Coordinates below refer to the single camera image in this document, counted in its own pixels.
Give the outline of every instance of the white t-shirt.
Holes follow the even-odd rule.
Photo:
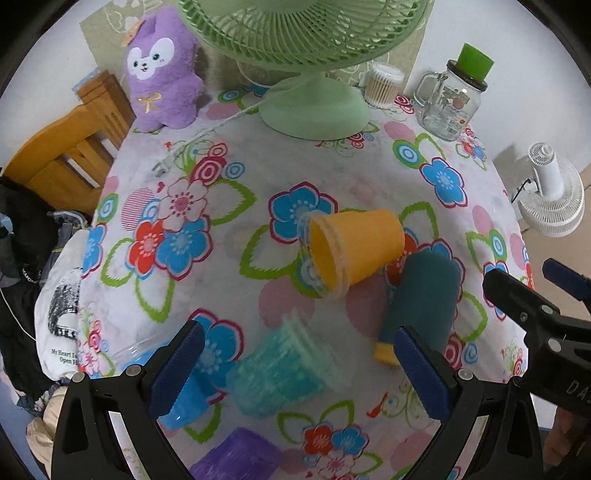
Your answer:
[[[88,230],[64,246],[35,303],[35,337],[41,369],[52,380],[78,371],[76,332],[82,263]]]

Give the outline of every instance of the wooden chair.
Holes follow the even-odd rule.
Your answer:
[[[102,133],[119,150],[135,115],[115,76],[107,70],[82,86],[78,95],[83,104],[25,143],[4,175],[36,192],[55,209],[92,215],[113,163],[97,134]],[[98,187],[79,174],[68,157]]]

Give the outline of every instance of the blue gripper pad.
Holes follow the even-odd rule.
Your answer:
[[[564,290],[578,301],[591,296],[589,280],[554,258],[549,258],[542,265],[544,278]]]
[[[160,347],[154,355],[162,348],[173,346],[174,338],[167,346]],[[152,419],[157,419],[170,412],[178,394],[187,382],[191,370],[197,363],[199,356],[205,346],[205,332],[199,322],[194,322],[193,328],[176,346],[170,355],[170,359],[150,385],[150,403],[148,414]]]
[[[446,385],[445,380],[406,327],[400,327],[394,334],[394,351],[429,417],[445,422],[452,412],[449,387],[452,387],[455,381],[451,367],[439,353],[432,352],[439,355],[445,362],[442,367],[450,369],[452,377],[446,375],[448,377]]]

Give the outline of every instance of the table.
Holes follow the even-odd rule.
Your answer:
[[[438,427],[404,373],[372,356],[405,258],[431,249],[456,262],[462,290],[445,357],[456,369],[505,382],[525,371],[523,332],[483,298],[482,277],[500,268],[532,283],[519,226],[471,128],[458,142],[437,140],[399,96],[390,110],[372,110],[356,135],[305,141],[245,110],[263,94],[258,87],[226,90],[184,130],[130,132],[89,237],[79,368],[113,375],[130,345],[161,343],[197,319],[206,329],[200,386],[212,406],[190,426],[165,432],[188,467],[244,426],[284,450],[275,479],[400,479]],[[241,110],[248,113],[220,125]],[[154,164],[178,147],[176,165],[157,178]],[[298,253],[298,218],[383,207],[404,226],[402,258],[342,301],[318,299],[314,270]],[[342,337],[340,353],[355,360],[353,387],[269,419],[244,417],[227,395],[225,375],[293,309],[310,327]],[[467,467],[480,427],[450,479]],[[138,464],[131,445],[124,452]]]

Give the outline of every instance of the jar handle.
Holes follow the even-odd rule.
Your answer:
[[[423,86],[424,81],[427,80],[428,78],[436,78],[436,79],[439,79],[439,76],[440,76],[440,74],[437,73],[437,72],[427,72],[419,80],[417,87],[414,89],[413,97],[414,97],[414,101],[418,103],[418,105],[419,105],[420,108],[423,108],[425,106],[425,104],[427,103],[427,101],[429,100],[429,98],[422,98],[418,94],[419,93],[419,90]]]

